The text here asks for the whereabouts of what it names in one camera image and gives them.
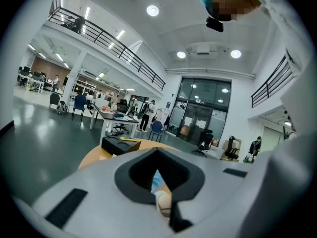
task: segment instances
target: black office chair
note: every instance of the black office chair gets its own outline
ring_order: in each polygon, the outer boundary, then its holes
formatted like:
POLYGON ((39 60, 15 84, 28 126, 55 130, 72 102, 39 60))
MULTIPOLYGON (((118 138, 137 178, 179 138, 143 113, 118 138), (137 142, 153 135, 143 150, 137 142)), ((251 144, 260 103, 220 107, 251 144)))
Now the black office chair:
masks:
POLYGON ((228 160, 230 160, 230 159, 233 160, 233 159, 238 159, 239 158, 239 155, 236 154, 236 152, 239 151, 239 149, 238 148, 232 148, 232 144, 233 144, 234 140, 235 140, 234 136, 231 136, 229 138, 228 148, 224 152, 225 156, 228 157, 228 160))
MULTIPOLYGON (((119 103, 117 103, 117 111, 124 113, 124 114, 127 113, 127 111, 128 111, 127 100, 122 99, 119 101, 119 103)), ((124 133, 124 131, 126 131, 129 134, 129 131, 127 130, 126 127, 124 127, 124 124, 116 125, 113 128, 117 131, 117 133, 113 134, 114 136, 122 135, 124 133)))
POLYGON ((192 151, 192 153, 198 152, 199 156, 204 156, 207 158, 207 155, 203 153, 203 151, 209 149, 209 144, 210 144, 210 141, 212 141, 212 139, 213 139, 212 130, 205 129, 204 131, 200 132, 199 142, 197 144, 198 149, 192 151))

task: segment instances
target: glass window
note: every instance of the glass window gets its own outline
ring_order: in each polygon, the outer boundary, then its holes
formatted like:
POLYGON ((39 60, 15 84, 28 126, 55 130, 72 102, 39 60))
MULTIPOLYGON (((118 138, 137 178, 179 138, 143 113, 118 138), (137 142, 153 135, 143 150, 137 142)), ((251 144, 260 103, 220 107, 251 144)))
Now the glass window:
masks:
POLYGON ((216 93, 216 85, 216 81, 195 79, 190 99, 213 103, 216 93))
POLYGON ((177 101, 175 103, 173 114, 170 118, 169 127, 167 131, 173 133, 174 135, 177 134, 177 131, 180 126, 180 122, 182 121, 185 110, 186 110, 186 102, 177 101))
POLYGON ((184 78, 180 85, 178 97, 189 99, 190 92, 192 91, 192 85, 194 83, 193 78, 184 78))
POLYGON ((213 139, 220 140, 224 123, 226 122, 227 112, 220 111, 220 110, 213 110, 211 120, 208 126, 208 129, 212 130, 213 139))
POLYGON ((218 82, 215 103, 218 105, 223 105, 224 107, 228 107, 230 94, 230 83, 218 82))

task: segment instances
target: light fixture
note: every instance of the light fixture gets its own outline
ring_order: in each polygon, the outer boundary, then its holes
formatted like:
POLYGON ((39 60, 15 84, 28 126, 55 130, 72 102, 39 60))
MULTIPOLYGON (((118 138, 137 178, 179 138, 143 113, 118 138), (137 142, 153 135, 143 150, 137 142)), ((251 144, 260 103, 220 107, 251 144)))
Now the light fixture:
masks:
POLYGON ((87 7, 87 9, 86 9, 86 13, 85 13, 85 19, 88 19, 88 14, 89 14, 89 11, 90 11, 90 8, 89 8, 89 7, 87 7))
POLYGON ((148 6, 148 8, 147 8, 147 13, 148 13, 148 15, 150 15, 150 16, 157 16, 158 15, 158 13, 159 13, 159 10, 158 10, 159 8, 157 8, 155 5, 150 5, 150 6, 148 6))
POLYGON ((41 53, 39 53, 39 55, 40 55, 41 57, 43 57, 44 59, 46 59, 46 57, 45 57, 44 55, 42 55, 41 53))
POLYGON ((60 0, 60 7, 63 8, 63 0, 60 0))
POLYGON ((59 58, 59 60, 64 61, 64 60, 60 57, 59 54, 56 54, 56 55, 57 55, 57 57, 59 58))
POLYGON ((119 38, 122 36, 122 34, 124 34, 125 33, 125 31, 124 30, 122 30, 118 35, 117 35, 117 39, 119 40, 119 38))
POLYGON ((233 58, 239 58, 241 56, 241 52, 238 50, 233 50, 233 51, 231 51, 231 56, 233 58))
POLYGON ((29 44, 29 47, 30 47, 32 50, 35 50, 35 48, 33 48, 30 44, 29 44))
POLYGON ((186 54, 185 54, 184 52, 180 51, 180 52, 177 52, 177 56, 178 56, 179 58, 185 58, 185 57, 186 57, 186 54))

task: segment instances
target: metal railing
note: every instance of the metal railing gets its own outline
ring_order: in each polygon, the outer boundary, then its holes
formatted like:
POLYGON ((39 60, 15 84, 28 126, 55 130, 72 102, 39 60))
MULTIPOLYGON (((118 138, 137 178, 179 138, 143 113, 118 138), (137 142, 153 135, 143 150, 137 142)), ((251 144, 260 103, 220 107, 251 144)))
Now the metal railing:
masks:
POLYGON ((252 108, 273 96, 293 78, 290 65, 284 56, 266 82, 251 96, 252 108))
POLYGON ((71 29, 72 31, 80 34, 88 40, 96 43, 100 47, 104 48, 106 51, 112 53, 114 56, 124 61, 135 71, 145 75, 145 77, 147 77, 151 81, 151 83, 157 85, 161 90, 163 90, 165 82, 145 62, 143 62, 136 54, 134 54, 118 39, 116 39, 110 33, 87 19, 85 19, 85 24, 81 29, 71 27, 75 25, 75 21, 78 20, 81 16, 70 10, 61 8, 60 6, 56 8, 54 7, 51 8, 49 21, 71 29))

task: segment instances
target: recessed ceiling light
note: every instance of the recessed ceiling light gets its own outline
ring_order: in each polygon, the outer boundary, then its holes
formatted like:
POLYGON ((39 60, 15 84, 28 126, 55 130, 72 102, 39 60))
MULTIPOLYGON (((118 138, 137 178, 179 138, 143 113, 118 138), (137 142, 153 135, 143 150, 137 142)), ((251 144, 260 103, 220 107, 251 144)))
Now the recessed ceiling light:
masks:
POLYGON ((85 13, 85 19, 87 19, 87 18, 88 18, 89 11, 90 11, 90 8, 89 8, 89 7, 87 7, 87 9, 86 9, 86 13, 85 13))
POLYGON ((159 8, 157 8, 155 5, 150 5, 148 8, 147 8, 147 13, 148 15, 150 16, 157 16, 158 13, 159 13, 159 8))
POLYGON ((59 60, 64 61, 64 60, 60 57, 59 54, 56 54, 56 55, 57 55, 57 57, 59 58, 59 60))
POLYGON ((231 56, 233 58, 239 58, 241 56, 241 52, 238 50, 233 50, 233 51, 231 51, 231 56))
POLYGON ((185 57, 186 57, 186 54, 185 54, 184 52, 180 51, 180 52, 177 52, 177 56, 178 56, 179 58, 185 58, 185 57))
POLYGON ((122 34, 124 34, 125 33, 125 31, 124 30, 122 30, 118 35, 117 35, 117 39, 119 40, 119 38, 122 36, 122 34))
POLYGON ((46 59, 46 57, 45 57, 44 55, 42 55, 41 53, 39 53, 39 55, 40 55, 41 57, 43 57, 44 59, 46 59))
POLYGON ((35 50, 35 48, 33 48, 30 44, 29 44, 29 47, 30 47, 32 50, 35 50))

